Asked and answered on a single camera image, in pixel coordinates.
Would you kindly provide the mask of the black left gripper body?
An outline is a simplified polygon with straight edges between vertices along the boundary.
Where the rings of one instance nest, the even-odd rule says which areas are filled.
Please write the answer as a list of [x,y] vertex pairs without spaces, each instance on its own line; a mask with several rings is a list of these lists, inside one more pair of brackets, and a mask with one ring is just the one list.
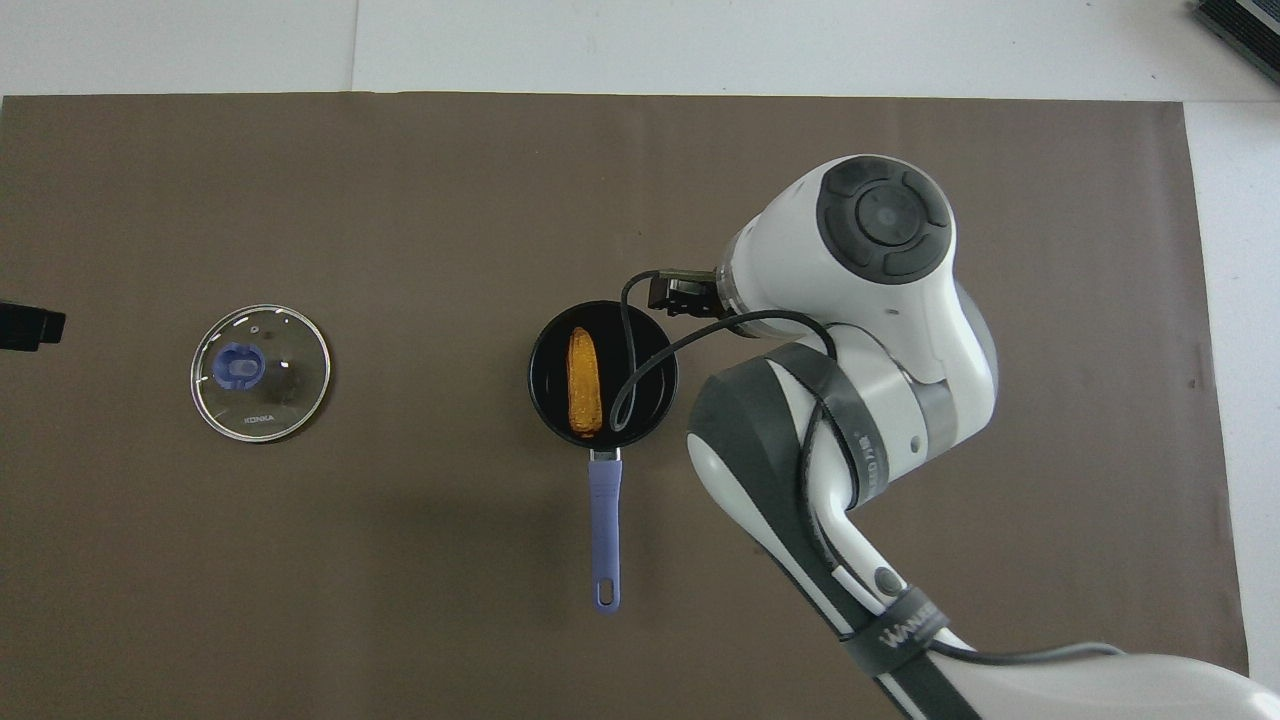
[[65,313],[1,302],[1,350],[35,352],[42,345],[56,345],[61,341],[65,323]]

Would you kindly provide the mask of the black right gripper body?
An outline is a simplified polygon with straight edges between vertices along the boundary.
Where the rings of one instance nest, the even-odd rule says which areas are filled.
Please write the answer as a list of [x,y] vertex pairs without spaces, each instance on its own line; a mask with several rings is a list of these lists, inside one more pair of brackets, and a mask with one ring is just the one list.
[[648,307],[668,316],[723,316],[714,272],[660,269],[650,279]]

